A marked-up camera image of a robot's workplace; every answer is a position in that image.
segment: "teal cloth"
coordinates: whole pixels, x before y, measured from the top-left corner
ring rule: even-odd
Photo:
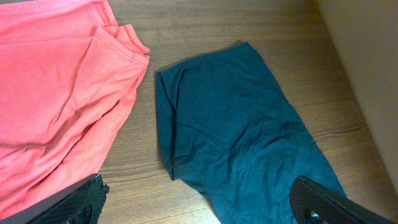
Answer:
[[[156,97],[160,154],[171,179],[204,195],[221,223],[296,223],[289,191],[299,175],[345,196],[247,42],[157,73]]]

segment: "wooden surface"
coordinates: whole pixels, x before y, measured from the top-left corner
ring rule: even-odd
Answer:
[[[348,197],[398,222],[397,196],[313,2],[110,0],[110,5],[118,22],[132,24],[151,53],[134,109],[100,170],[111,191],[99,223],[219,223],[209,203],[183,182],[172,182],[160,161],[154,72],[237,40],[260,52]]]

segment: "coral pink fabric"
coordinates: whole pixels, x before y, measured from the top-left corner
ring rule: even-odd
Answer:
[[[148,52],[107,0],[0,5],[0,219],[99,171]]]

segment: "folded cloth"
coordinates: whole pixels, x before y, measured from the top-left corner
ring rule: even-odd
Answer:
[[[0,219],[99,171],[149,49],[107,0],[0,6]]]
[[[156,75],[160,154],[214,206],[221,223],[295,223],[294,179],[344,195],[338,179],[261,56],[248,44]]]

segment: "pink towel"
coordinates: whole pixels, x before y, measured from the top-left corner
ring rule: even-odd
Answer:
[[[99,171],[148,52],[107,0],[0,5],[0,219]]]

